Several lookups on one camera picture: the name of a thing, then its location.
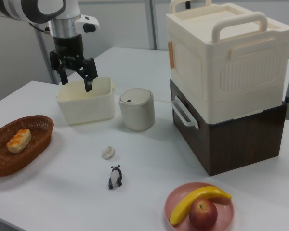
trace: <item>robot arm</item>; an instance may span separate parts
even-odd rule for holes
[[[66,69],[75,70],[85,82],[86,91],[97,77],[93,58],[83,57],[81,34],[99,30],[96,18],[80,13],[77,0],[0,0],[0,16],[29,23],[48,23],[55,50],[50,52],[52,69],[68,82]]]

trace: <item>storage box handle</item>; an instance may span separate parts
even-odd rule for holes
[[[175,13],[175,6],[182,2],[187,2],[190,0],[171,0],[170,2],[170,13]],[[206,6],[211,6],[212,0],[206,0]]]
[[[179,109],[177,108],[176,105],[185,113],[185,115],[189,118],[190,122],[187,121],[183,117],[183,115],[181,114],[181,112],[179,111]],[[175,96],[175,100],[173,100],[171,102],[171,106],[172,106],[173,110],[176,112],[176,114],[178,115],[178,117],[181,119],[181,121],[184,123],[185,126],[187,126],[187,127],[195,126],[197,129],[199,129],[197,120],[193,117],[193,115],[184,106],[184,104],[181,102],[181,100],[178,98],[178,96]]]
[[[219,42],[220,33],[222,29],[229,27],[229,26],[236,26],[239,24],[251,23],[255,21],[260,21],[259,32],[266,31],[268,27],[268,20],[265,14],[262,12],[253,12],[253,13],[248,13],[248,14],[236,15],[234,17],[225,18],[217,22],[214,25],[213,30],[212,30],[212,43]]]

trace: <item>brown wooden box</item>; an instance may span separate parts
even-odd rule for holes
[[[287,104],[244,118],[207,124],[170,80],[171,99],[181,100],[199,124],[187,127],[172,110],[173,122],[209,176],[279,154]]]

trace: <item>banana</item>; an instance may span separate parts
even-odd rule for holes
[[[231,195],[225,193],[223,190],[215,186],[205,186],[198,188],[190,192],[174,208],[170,216],[170,224],[174,226],[183,221],[183,219],[189,213],[190,206],[194,200],[199,198],[210,199],[214,197],[226,197],[231,199]]]

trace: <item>pink plate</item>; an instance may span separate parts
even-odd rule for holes
[[[198,189],[204,186],[212,186],[211,184],[202,183],[202,182],[194,182],[189,184],[184,184],[175,190],[173,190],[165,203],[165,215],[168,221],[169,227],[172,228],[174,231],[198,231],[194,228],[191,223],[189,222],[188,215],[186,218],[177,226],[172,226],[169,222],[170,215],[173,209],[177,206],[177,204],[191,191]],[[231,200],[226,198],[214,198],[210,199],[216,206],[218,216],[217,221],[212,229],[209,231],[226,231],[229,229],[233,218],[234,218],[234,208]]]

